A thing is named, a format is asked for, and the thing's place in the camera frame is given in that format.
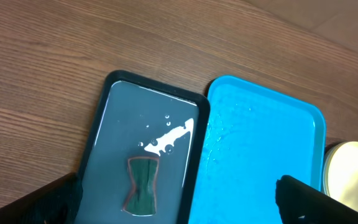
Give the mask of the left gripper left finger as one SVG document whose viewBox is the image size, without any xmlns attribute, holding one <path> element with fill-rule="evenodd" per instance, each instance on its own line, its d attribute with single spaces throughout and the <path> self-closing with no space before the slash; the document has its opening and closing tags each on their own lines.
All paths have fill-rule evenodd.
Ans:
<svg viewBox="0 0 358 224">
<path fill-rule="evenodd" d="M 0 223 L 72 224 L 83 188 L 74 172 L 0 208 Z"/>
</svg>

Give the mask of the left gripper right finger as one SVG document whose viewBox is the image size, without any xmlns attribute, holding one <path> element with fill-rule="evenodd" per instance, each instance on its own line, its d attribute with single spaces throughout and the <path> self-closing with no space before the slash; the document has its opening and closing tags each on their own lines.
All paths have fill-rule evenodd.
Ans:
<svg viewBox="0 0 358 224">
<path fill-rule="evenodd" d="M 358 212 L 289 175 L 276 182 L 275 202 L 283 224 L 358 224 Z"/>
</svg>

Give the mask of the green brown sponge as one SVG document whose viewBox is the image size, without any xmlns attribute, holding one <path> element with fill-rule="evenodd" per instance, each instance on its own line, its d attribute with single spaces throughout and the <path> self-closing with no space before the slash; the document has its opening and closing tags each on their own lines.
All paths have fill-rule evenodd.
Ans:
<svg viewBox="0 0 358 224">
<path fill-rule="evenodd" d="M 147 217 L 157 213 L 156 182 L 159 158 L 132 157 L 127 161 L 131 190 L 123 210 L 133 216 Z"/>
</svg>

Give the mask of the yellow-green plate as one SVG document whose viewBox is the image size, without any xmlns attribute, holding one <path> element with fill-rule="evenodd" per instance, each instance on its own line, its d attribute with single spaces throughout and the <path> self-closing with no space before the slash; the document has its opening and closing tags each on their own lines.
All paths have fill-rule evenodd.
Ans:
<svg viewBox="0 0 358 224">
<path fill-rule="evenodd" d="M 339 143 L 324 157 L 323 192 L 358 212 L 358 142 Z"/>
</svg>

